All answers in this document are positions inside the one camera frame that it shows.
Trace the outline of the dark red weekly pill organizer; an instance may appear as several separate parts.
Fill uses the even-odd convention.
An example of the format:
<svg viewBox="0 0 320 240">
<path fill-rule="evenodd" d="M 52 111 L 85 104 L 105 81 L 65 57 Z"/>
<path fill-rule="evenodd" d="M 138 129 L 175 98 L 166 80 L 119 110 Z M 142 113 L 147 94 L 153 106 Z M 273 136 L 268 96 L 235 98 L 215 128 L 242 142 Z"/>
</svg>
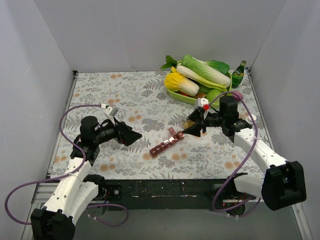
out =
<svg viewBox="0 0 320 240">
<path fill-rule="evenodd" d="M 153 158 L 185 138 L 185 135 L 182 131 L 176 132 L 173 127 L 170 127 L 168 131 L 170 133 L 169 138 L 149 150 L 149 153 Z"/>
</svg>

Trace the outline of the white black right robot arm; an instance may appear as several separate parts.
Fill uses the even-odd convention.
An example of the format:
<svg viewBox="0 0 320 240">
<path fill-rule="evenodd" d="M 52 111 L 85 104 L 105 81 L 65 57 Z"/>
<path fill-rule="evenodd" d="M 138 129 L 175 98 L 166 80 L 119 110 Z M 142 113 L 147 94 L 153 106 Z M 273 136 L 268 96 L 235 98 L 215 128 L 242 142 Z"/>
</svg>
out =
<svg viewBox="0 0 320 240">
<path fill-rule="evenodd" d="M 194 124 L 183 133 L 200 137 L 208 127 L 220 127 L 226 137 L 246 152 L 245 159 L 251 158 L 264 174 L 264 178 L 258 178 L 238 173 L 242 167 L 239 165 L 217 190 L 212 200 L 213 208 L 224 190 L 232 199 L 243 194 L 257 197 L 273 211 L 307 199 L 303 166 L 298 161 L 288 161 L 259 140 L 256 123 L 248 123 L 239 117 L 238 103 L 232 95 L 219 97 L 217 113 L 210 113 L 210 106 L 208 99 L 196 99 L 195 110 L 188 117 Z"/>
</svg>

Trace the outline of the clear bottle of yellow pills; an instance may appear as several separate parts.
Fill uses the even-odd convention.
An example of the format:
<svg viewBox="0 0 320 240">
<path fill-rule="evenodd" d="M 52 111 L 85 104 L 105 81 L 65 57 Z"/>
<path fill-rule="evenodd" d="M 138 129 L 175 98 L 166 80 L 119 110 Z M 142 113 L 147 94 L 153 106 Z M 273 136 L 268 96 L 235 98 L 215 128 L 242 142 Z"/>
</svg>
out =
<svg viewBox="0 0 320 240">
<path fill-rule="evenodd" d="M 184 119 L 184 120 L 182 121 L 182 124 L 181 124 L 181 125 L 182 125 L 182 128 L 183 128 L 183 129 L 187 129 L 187 128 L 193 126 L 194 124 L 195 124 L 194 121 L 186 118 L 186 119 Z"/>
</svg>

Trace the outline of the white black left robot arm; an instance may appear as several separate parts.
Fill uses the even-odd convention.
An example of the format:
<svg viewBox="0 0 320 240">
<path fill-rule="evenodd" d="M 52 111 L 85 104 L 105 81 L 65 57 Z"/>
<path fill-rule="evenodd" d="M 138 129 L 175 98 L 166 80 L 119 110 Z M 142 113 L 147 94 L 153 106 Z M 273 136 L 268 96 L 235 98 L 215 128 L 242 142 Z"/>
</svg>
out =
<svg viewBox="0 0 320 240">
<path fill-rule="evenodd" d="M 62 178 L 51 197 L 41 209 L 34 209 L 31 228 L 35 240 L 71 240 L 76 224 L 91 200 L 106 196 L 105 179 L 90 174 L 93 163 L 100 153 L 100 145 L 115 140 L 126 147 L 139 140 L 142 135 L 115 118 L 110 117 L 99 123 L 94 116 L 81 120 L 80 134 L 74 146 Z"/>
</svg>

